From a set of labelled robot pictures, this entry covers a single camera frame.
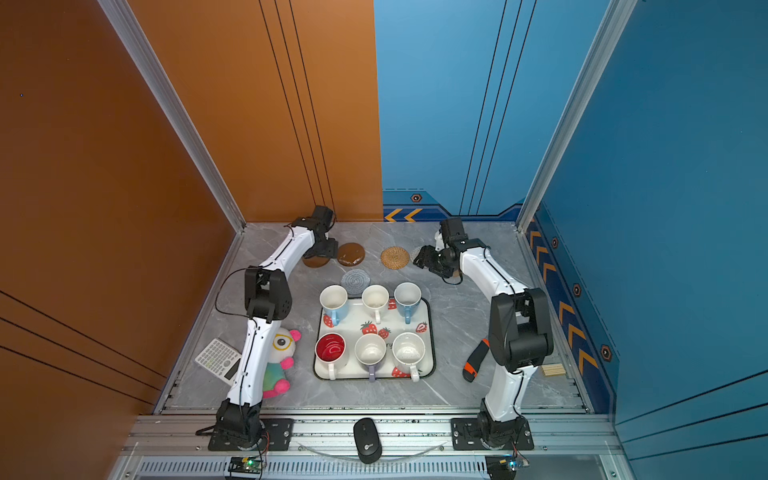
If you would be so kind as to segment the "matte brown round coaster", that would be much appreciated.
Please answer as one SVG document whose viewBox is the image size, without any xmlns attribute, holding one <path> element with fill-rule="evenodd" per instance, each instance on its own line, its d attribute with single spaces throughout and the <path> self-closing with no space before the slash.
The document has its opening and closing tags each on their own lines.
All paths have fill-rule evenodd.
<svg viewBox="0 0 768 480">
<path fill-rule="evenodd" d="M 314 257 L 303 258 L 302 262 L 308 268 L 317 269 L 327 265 L 330 262 L 330 258 L 314 256 Z"/>
</svg>

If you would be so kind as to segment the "glossy brown round coaster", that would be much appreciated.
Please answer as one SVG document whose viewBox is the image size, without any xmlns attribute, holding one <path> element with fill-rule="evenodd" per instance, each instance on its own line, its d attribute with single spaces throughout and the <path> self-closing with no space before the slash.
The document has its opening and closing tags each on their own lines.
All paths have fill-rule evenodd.
<svg viewBox="0 0 768 480">
<path fill-rule="evenodd" d="M 360 265 L 366 256 L 365 248 L 355 242 L 348 242 L 341 245 L 337 251 L 337 261 L 340 265 L 345 267 L 353 267 Z"/>
</svg>

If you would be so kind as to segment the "grey woven round coaster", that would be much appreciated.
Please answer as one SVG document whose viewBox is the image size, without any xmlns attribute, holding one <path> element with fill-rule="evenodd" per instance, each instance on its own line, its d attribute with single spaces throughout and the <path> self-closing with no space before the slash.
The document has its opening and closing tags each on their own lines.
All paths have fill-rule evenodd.
<svg viewBox="0 0 768 480">
<path fill-rule="evenodd" d="M 361 295 L 370 284 L 370 276 L 363 269 L 349 270 L 341 278 L 341 286 L 352 296 Z"/>
</svg>

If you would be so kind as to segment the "tan rattan round coaster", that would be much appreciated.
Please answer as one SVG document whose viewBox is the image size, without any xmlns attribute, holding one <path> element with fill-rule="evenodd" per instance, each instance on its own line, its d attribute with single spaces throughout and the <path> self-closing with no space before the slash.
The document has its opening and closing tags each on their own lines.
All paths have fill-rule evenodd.
<svg viewBox="0 0 768 480">
<path fill-rule="evenodd" d="M 410 263 L 410 255 L 406 249 L 393 246 L 381 252 L 380 260 L 387 269 L 400 270 Z"/>
</svg>

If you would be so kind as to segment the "light blue mug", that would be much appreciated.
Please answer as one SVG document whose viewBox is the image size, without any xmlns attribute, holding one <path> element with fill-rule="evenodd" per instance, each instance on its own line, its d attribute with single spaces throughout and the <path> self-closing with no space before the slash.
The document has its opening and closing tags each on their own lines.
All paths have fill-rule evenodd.
<svg viewBox="0 0 768 480">
<path fill-rule="evenodd" d="M 341 285 L 326 287 L 320 294 L 320 303 L 331 324 L 337 326 L 343 321 L 349 311 L 348 292 Z"/>
</svg>

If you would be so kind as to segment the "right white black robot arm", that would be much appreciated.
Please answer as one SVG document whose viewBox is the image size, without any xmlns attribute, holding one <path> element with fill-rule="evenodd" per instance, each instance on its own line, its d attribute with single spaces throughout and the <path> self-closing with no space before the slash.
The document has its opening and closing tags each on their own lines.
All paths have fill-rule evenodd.
<svg viewBox="0 0 768 480">
<path fill-rule="evenodd" d="M 530 451 L 533 437 L 521 402 L 554 350 L 547 294 L 506 272 L 484 242 L 466 234 L 459 218 L 442 221 L 435 242 L 421 248 L 414 264 L 443 279 L 467 277 L 490 301 L 486 339 L 496 366 L 477 417 L 479 437 L 490 449 Z"/>
</svg>

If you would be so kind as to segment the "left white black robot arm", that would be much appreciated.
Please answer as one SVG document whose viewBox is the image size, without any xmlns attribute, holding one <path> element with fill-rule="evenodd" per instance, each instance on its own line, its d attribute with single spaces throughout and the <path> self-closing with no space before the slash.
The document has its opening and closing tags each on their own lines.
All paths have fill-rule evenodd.
<svg viewBox="0 0 768 480">
<path fill-rule="evenodd" d="M 289 233 L 266 260 L 244 271 L 247 331 L 234 383 L 216 413 L 208 449 L 259 450 L 265 427 L 260 421 L 269 348 L 290 313 L 288 277 L 304 257 L 337 256 L 338 242 L 328 236 L 335 213 L 317 206 L 309 216 L 287 225 Z"/>
</svg>

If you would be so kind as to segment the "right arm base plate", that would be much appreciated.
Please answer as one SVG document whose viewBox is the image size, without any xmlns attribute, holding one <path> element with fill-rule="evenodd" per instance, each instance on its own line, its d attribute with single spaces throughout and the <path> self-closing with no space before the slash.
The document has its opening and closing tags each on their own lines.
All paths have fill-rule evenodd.
<svg viewBox="0 0 768 480">
<path fill-rule="evenodd" d="M 528 420 L 520 416 L 499 422 L 482 418 L 453 418 L 452 442 L 455 450 L 517 450 L 535 448 Z"/>
</svg>

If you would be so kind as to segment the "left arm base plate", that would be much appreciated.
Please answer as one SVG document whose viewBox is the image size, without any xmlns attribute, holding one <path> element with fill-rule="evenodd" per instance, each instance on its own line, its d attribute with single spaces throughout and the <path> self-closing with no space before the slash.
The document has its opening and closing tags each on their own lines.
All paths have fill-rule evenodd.
<svg viewBox="0 0 768 480">
<path fill-rule="evenodd" d="M 210 451 L 287 451 L 294 421 L 290 418 L 218 420 L 209 439 Z"/>
</svg>

